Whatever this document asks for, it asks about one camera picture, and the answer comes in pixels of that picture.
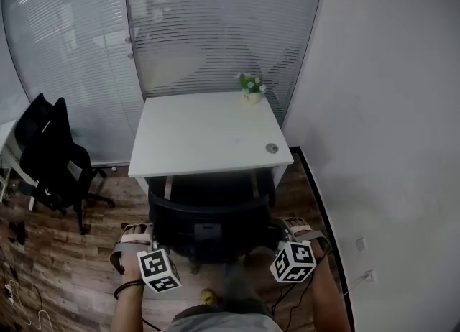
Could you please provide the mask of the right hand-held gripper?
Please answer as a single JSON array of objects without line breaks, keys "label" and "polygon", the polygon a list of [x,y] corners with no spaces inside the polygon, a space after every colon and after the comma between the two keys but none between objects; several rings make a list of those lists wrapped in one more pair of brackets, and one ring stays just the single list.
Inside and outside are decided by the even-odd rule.
[{"label": "right hand-held gripper", "polygon": [[312,241],[316,240],[326,252],[328,239],[303,218],[276,218],[276,223],[280,225],[282,239],[270,239],[270,249],[275,252],[270,265],[272,276],[279,283],[302,283],[319,263],[313,254]]}]

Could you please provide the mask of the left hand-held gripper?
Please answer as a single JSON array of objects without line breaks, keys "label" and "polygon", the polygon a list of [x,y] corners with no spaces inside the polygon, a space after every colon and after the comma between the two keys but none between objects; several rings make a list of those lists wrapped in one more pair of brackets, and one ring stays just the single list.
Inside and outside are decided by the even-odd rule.
[{"label": "left hand-held gripper", "polygon": [[152,249],[152,224],[127,224],[111,253],[110,262],[119,274],[124,274],[121,256],[137,256],[140,276],[128,285],[146,285],[156,293],[167,292],[182,286],[176,266],[164,249]]}]

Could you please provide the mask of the wide black mesh chair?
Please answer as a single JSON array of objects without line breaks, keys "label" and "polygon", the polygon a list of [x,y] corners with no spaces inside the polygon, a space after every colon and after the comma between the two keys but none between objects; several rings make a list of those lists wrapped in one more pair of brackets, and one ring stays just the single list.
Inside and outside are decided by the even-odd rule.
[{"label": "wide black mesh chair", "polygon": [[148,201],[154,241],[195,267],[275,251],[282,240],[269,169],[151,177]]}]

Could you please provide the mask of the person's left forearm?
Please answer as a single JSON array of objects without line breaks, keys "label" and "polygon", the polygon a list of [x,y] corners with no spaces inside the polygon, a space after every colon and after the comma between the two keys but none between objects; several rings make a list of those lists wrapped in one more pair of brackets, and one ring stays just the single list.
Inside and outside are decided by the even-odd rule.
[{"label": "person's left forearm", "polygon": [[143,332],[143,293],[142,280],[124,283],[115,290],[116,307],[110,332]]}]

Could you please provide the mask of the person's right forearm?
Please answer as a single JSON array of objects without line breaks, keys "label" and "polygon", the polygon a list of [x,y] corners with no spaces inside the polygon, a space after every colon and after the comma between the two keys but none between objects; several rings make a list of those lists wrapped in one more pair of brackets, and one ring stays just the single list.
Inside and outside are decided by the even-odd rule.
[{"label": "person's right forearm", "polygon": [[310,285],[314,328],[316,332],[351,332],[344,297],[336,286],[328,257],[317,241],[312,249],[314,257],[320,259]]}]

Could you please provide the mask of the slim high-back black office chair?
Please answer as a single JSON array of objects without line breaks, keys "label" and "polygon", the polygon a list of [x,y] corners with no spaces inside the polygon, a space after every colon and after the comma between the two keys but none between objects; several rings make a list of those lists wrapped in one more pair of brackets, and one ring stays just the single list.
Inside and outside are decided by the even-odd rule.
[{"label": "slim high-back black office chair", "polygon": [[92,168],[87,150],[73,141],[63,97],[50,103],[40,93],[18,120],[14,137],[21,150],[19,166],[34,180],[33,185],[20,184],[20,191],[63,215],[73,207],[82,235],[87,234],[83,225],[84,200],[115,207],[112,199],[90,192],[95,176],[105,178],[106,173],[100,167]]}]

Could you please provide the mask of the person's left hand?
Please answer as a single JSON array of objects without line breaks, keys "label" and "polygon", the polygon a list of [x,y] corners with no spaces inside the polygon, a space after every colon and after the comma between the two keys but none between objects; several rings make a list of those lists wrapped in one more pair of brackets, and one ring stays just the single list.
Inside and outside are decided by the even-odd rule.
[{"label": "person's left hand", "polygon": [[122,275],[123,283],[140,280],[142,278],[136,253],[123,252],[121,254],[121,266],[124,268]]}]

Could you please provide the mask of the person's white shirt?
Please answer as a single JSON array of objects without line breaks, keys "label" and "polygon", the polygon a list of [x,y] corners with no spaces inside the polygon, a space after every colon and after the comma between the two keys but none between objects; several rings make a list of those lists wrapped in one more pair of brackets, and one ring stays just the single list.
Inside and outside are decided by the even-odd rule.
[{"label": "person's white shirt", "polygon": [[197,305],[177,314],[162,332],[283,332],[269,316]]}]

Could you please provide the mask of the black floor device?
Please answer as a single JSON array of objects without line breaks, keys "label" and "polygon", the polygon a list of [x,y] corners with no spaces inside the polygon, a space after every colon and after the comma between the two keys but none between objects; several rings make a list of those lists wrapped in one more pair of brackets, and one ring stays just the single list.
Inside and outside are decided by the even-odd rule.
[{"label": "black floor device", "polygon": [[13,233],[13,237],[9,237],[11,243],[17,242],[20,245],[24,245],[26,239],[26,230],[24,223],[9,223],[9,228]]}]

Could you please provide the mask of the white square desk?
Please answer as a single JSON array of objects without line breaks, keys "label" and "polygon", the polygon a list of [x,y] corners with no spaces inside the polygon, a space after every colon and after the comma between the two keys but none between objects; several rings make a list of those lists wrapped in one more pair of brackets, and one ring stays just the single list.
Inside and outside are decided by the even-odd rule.
[{"label": "white square desk", "polygon": [[146,99],[128,175],[147,191],[150,177],[262,169],[273,205],[292,163],[266,98],[252,104],[238,91],[195,93]]}]

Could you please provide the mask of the potted green plant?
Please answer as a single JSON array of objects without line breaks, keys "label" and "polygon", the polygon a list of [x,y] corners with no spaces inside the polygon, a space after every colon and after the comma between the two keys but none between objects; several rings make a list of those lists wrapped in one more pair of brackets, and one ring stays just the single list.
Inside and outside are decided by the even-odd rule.
[{"label": "potted green plant", "polygon": [[248,73],[240,73],[237,79],[240,82],[245,99],[251,105],[259,103],[262,100],[267,91],[267,86],[262,82],[260,77]]}]

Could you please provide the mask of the white standing desk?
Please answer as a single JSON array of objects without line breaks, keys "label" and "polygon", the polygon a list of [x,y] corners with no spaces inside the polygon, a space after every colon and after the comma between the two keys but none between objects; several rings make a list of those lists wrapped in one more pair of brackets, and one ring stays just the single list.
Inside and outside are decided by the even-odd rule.
[{"label": "white standing desk", "polygon": [[0,203],[3,203],[6,199],[9,179],[13,171],[15,171],[27,184],[37,186],[37,183],[22,171],[19,166],[19,161],[6,146],[6,142],[13,134],[16,124],[17,120],[12,120],[0,125],[0,166],[6,164],[6,173],[4,175],[0,174]]}]

